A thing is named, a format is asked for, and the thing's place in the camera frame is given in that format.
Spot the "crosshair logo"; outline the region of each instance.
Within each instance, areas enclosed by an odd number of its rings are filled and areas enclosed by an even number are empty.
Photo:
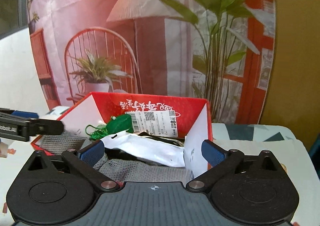
[[[157,189],[159,189],[159,188],[161,188],[161,187],[159,187],[159,186],[157,186],[157,185],[153,185],[153,186],[151,186],[151,187],[149,187],[149,188],[151,188],[151,190],[157,190]]]

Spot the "yellow wall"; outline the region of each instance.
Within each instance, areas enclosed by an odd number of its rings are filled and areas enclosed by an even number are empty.
[[[276,50],[261,124],[291,129],[307,149],[320,133],[320,0],[276,0]]]

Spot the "lampshade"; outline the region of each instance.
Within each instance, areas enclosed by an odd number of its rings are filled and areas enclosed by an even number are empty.
[[[107,22],[151,16],[181,17],[159,0],[118,0]]]

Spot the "dark vase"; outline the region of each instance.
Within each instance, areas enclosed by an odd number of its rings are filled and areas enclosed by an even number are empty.
[[[32,19],[32,21],[29,23],[29,32],[30,34],[33,34],[36,31],[36,20]]]

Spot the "printed fabric backdrop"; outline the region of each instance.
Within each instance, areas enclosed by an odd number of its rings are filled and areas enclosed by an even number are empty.
[[[213,122],[259,122],[274,0],[28,0],[28,16],[49,108],[114,91],[206,98]]]

